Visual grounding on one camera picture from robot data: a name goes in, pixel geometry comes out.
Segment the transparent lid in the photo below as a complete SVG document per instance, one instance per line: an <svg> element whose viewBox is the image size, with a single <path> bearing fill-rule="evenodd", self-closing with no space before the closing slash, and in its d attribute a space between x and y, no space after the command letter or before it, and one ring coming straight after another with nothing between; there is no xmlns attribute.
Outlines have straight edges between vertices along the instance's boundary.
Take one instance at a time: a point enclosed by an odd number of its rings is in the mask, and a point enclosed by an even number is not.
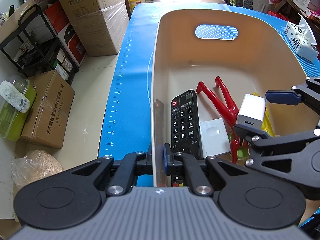
<svg viewBox="0 0 320 240"><path fill-rule="evenodd" d="M6 78L6 81L14 85L14 87L22 94L25 94L28 88L28 80L14 75ZM18 111L8 102L6 102L2 96L0 96L0 137L6 138L13 120L17 116Z"/></svg>

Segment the usb port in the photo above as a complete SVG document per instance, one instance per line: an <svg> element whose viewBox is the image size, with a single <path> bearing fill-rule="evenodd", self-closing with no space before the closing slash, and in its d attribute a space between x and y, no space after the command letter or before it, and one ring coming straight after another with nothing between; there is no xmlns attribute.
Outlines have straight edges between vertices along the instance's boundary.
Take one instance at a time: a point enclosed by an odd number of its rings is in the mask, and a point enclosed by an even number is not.
<svg viewBox="0 0 320 240"><path fill-rule="evenodd" d="M253 122L244 121L244 123L253 125Z"/></svg>

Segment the white power adapter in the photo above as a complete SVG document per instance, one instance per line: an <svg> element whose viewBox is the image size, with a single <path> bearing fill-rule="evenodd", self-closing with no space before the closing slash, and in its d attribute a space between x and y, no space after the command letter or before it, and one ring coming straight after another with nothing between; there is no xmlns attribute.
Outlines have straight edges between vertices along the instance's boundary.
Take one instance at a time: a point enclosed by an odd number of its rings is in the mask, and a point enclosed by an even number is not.
<svg viewBox="0 0 320 240"><path fill-rule="evenodd" d="M200 123L202 157L230 152L230 143L221 118Z"/></svg>
<svg viewBox="0 0 320 240"><path fill-rule="evenodd" d="M261 129L265 108L264 98L245 94L237 116L237 123Z"/></svg>

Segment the white wall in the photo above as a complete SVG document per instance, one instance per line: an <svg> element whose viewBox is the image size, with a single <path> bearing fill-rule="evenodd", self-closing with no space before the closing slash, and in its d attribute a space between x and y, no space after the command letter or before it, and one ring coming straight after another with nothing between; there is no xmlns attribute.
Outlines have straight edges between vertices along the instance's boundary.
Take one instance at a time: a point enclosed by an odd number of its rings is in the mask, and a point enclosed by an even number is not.
<svg viewBox="0 0 320 240"><path fill-rule="evenodd" d="M10 5L15 5L17 8L20 4L19 0L0 0L0 11L6 12L9 10ZM5 50L9 55L14 55L17 52L18 45L19 40L15 39L13 44L5 47ZM15 74L18 74L16 67L0 52L0 83L7 76ZM14 148L14 142L0 138L0 219L14 219L11 173Z"/></svg>

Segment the yellow plastic packet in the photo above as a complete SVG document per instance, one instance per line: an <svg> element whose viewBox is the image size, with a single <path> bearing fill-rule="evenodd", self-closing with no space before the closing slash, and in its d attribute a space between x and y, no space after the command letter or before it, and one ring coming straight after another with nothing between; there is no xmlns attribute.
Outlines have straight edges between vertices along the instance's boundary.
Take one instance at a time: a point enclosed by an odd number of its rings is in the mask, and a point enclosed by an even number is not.
<svg viewBox="0 0 320 240"><path fill-rule="evenodd" d="M260 97L260 95L258 93L252 93L252 95ZM269 116L270 116L269 110L268 110L268 107L266 105L266 109L265 109L265 112L264 112L264 118L263 118L261 130L267 132L270 136L274 137L275 134L274 134L274 132L272 130L272 126L271 126L271 122L270 122Z"/></svg>

